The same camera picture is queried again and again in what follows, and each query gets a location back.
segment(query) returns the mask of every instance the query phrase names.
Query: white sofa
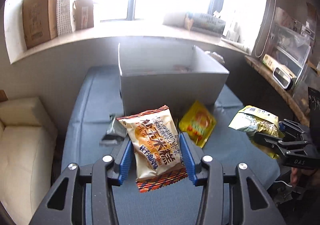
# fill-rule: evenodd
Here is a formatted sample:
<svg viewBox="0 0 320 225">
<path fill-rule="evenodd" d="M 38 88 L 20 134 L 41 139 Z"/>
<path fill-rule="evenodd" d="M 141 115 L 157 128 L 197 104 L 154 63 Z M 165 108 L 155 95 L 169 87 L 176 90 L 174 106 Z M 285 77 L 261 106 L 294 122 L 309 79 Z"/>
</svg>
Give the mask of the white sofa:
<svg viewBox="0 0 320 225">
<path fill-rule="evenodd" d="M 50 188 L 57 129 L 39 98 L 0 103 L 0 201 L 29 224 Z"/>
</svg>

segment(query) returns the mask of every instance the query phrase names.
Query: blue table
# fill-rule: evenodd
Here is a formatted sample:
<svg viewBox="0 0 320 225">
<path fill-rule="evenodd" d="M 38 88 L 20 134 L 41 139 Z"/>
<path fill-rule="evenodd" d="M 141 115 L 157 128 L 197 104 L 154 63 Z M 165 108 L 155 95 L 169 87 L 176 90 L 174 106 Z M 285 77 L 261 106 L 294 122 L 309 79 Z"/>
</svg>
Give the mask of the blue table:
<svg viewBox="0 0 320 225">
<path fill-rule="evenodd" d="M 63 150 L 62 168 L 75 162 L 92 164 L 111 154 L 113 148 L 99 147 L 106 132 L 109 114 L 123 114 L 120 97 L 120 77 L 117 66 L 91 68 L 79 92 L 69 122 Z M 235 114 L 243 108 L 241 101 L 225 85 L 214 105 L 217 125 L 203 148 L 205 154 L 222 165 L 236 167 L 247 163 L 261 183 L 268 188 L 279 176 L 279 166 L 254 147 L 245 133 L 228 127 Z M 113 187 L 120 225 L 193 225 L 198 215 L 202 187 L 194 187 L 183 179 L 164 188 L 139 193 L 135 184 L 136 164 L 133 161 L 128 179 L 121 187 Z M 224 187 L 224 224 L 228 223 L 229 191 Z M 91 185 L 86 189 L 86 222 L 91 221 Z"/>
</svg>

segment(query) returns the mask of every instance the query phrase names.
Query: wooden counter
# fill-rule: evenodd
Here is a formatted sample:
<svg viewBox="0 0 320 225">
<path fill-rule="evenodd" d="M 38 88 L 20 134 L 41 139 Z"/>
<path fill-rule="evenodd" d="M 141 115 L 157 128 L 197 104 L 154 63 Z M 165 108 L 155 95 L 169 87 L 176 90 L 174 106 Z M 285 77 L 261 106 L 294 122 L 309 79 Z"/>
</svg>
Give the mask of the wooden counter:
<svg viewBox="0 0 320 225">
<path fill-rule="evenodd" d="M 293 111 L 301 124 L 309 126 L 309 119 L 299 108 L 298 104 L 293 100 L 292 96 L 286 92 L 273 78 L 272 72 L 263 65 L 260 61 L 250 56 L 245 56 L 246 62 L 255 69 L 265 80 L 280 94 L 282 99 L 286 102 L 289 108 Z"/>
</svg>

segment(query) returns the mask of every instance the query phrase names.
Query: snack bag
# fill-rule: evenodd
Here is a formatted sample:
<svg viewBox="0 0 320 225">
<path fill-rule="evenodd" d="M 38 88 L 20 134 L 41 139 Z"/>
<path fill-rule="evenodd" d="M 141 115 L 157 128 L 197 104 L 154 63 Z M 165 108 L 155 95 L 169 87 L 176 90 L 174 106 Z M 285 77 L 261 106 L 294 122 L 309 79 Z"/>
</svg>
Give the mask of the snack bag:
<svg viewBox="0 0 320 225">
<path fill-rule="evenodd" d="M 281 137 L 279 132 L 279 119 L 276 115 L 273 115 L 265 110 L 262 110 L 253 106 L 246 106 L 239 110 L 231 121 L 230 128 L 247 132 L 249 138 L 252 137 L 255 132 L 262 132 L 267 135 Z M 252 139 L 251 143 L 266 153 L 271 158 L 278 158 L 271 149 L 256 144 Z"/>
<path fill-rule="evenodd" d="M 179 122 L 182 132 L 187 132 L 197 146 L 203 148 L 217 121 L 199 102 L 195 101 Z"/>
<path fill-rule="evenodd" d="M 155 190 L 188 176 L 181 163 L 179 135 L 167 106 L 118 120 L 127 129 L 133 144 L 140 192 Z"/>
</svg>

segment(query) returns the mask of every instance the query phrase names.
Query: rice cracker package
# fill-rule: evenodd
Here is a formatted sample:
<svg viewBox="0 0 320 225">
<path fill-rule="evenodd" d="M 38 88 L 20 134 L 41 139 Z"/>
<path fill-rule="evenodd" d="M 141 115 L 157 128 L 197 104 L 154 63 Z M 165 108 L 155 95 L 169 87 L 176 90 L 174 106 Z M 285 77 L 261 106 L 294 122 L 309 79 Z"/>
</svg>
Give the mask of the rice cracker package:
<svg viewBox="0 0 320 225">
<path fill-rule="evenodd" d="M 140 192 L 155 190 L 188 176 L 181 163 L 179 135 L 167 106 L 118 120 L 127 129 L 133 144 Z"/>
</svg>

